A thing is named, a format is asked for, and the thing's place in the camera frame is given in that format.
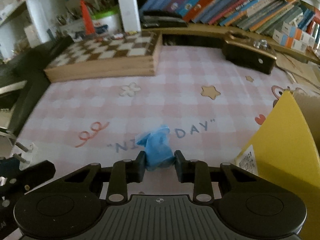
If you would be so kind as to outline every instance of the round pad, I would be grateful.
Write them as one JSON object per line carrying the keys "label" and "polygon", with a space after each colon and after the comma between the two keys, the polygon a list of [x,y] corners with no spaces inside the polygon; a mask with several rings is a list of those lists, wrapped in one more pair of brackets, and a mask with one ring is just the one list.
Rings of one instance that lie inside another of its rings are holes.
{"label": "round pad", "polygon": [[235,232],[251,238],[281,239],[297,233],[307,215],[303,201],[285,189],[246,182],[219,200],[222,220]]}
{"label": "round pad", "polygon": [[91,192],[31,192],[18,200],[14,217],[27,236],[57,239],[79,235],[97,222],[101,209]]}
{"label": "round pad", "polygon": [[74,202],[66,196],[49,196],[40,200],[38,211],[48,217],[58,217],[67,214],[73,209]]}
{"label": "round pad", "polygon": [[281,212],[283,204],[280,199],[270,195],[257,195],[249,198],[247,208],[260,216],[274,216]]}

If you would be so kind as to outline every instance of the blue cloth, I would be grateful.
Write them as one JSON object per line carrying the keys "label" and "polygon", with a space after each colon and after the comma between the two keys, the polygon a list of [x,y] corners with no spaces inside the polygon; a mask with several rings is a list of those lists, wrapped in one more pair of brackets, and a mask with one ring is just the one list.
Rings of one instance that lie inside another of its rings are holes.
{"label": "blue cloth", "polygon": [[144,146],[146,152],[146,169],[166,168],[174,163],[175,157],[169,146],[170,129],[162,125],[151,132],[138,134],[135,137],[137,145]]}

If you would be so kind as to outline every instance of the red squiggle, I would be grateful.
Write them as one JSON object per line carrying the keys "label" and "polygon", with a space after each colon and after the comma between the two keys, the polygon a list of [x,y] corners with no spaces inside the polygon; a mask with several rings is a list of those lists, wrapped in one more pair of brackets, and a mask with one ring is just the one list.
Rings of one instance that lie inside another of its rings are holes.
{"label": "red squiggle", "polygon": [[94,122],[90,125],[90,130],[93,131],[93,134],[91,135],[89,132],[87,131],[82,131],[81,133],[79,133],[78,137],[80,140],[84,141],[83,143],[75,146],[75,148],[81,147],[83,146],[89,139],[92,139],[93,137],[95,137],[101,130],[107,128],[109,126],[110,122],[107,122],[104,126],[102,126],[102,124],[100,122]]}

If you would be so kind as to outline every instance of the pink checkered bedsheet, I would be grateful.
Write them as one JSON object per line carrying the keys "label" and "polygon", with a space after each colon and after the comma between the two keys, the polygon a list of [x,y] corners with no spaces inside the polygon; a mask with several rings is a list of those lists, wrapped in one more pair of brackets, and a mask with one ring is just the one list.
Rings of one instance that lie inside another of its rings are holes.
{"label": "pink checkered bedsheet", "polygon": [[[120,96],[121,87],[132,82],[141,90],[133,97]],[[221,93],[215,100],[201,95],[202,86],[212,85]],[[273,85],[291,84],[277,68],[265,75],[238,67],[226,61],[220,49],[163,47],[155,77],[52,84],[19,141],[34,142],[37,160],[53,162],[56,178],[92,162],[112,166],[121,159],[135,159],[143,150],[134,145],[135,135],[167,124],[173,151],[219,165],[232,161],[259,129],[255,117],[270,113],[276,99]],[[129,185],[129,193],[191,190],[178,183],[172,168],[147,172],[143,183]]]}

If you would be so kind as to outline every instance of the star pattern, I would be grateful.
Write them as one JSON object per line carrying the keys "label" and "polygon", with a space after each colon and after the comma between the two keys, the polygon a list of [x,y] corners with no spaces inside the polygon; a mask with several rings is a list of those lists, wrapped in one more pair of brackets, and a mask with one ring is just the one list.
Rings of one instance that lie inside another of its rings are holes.
{"label": "star pattern", "polygon": [[215,100],[217,96],[221,95],[221,93],[219,91],[217,91],[214,86],[210,86],[210,87],[203,86],[201,95],[203,97],[209,97],[212,100]]}
{"label": "star pattern", "polygon": [[245,79],[248,80],[249,82],[253,82],[254,81],[254,79],[252,77],[250,77],[250,76],[245,76]]}

